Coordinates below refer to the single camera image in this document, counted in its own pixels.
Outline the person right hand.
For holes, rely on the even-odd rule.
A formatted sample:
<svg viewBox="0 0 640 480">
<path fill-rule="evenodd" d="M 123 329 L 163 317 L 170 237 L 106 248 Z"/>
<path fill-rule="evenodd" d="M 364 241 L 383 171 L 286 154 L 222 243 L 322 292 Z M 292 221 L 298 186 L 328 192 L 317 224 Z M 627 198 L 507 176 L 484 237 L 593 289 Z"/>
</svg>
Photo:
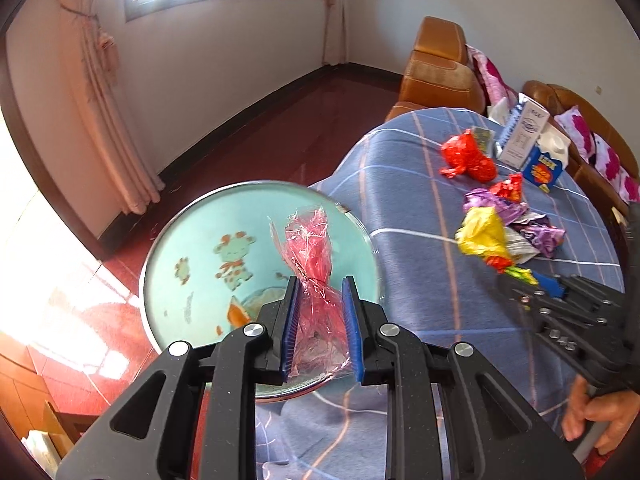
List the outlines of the person right hand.
<svg viewBox="0 0 640 480">
<path fill-rule="evenodd" d="M 607 422 L 608 428 L 594 445 L 600 454 L 606 454 L 620 445 L 636 419 L 640 406 L 639 395 L 625 390 L 592 398 L 588 386 L 582 376 L 575 378 L 561 424 L 563 436 L 569 441 L 576 440 L 584 432 L 587 420 Z"/>
</svg>

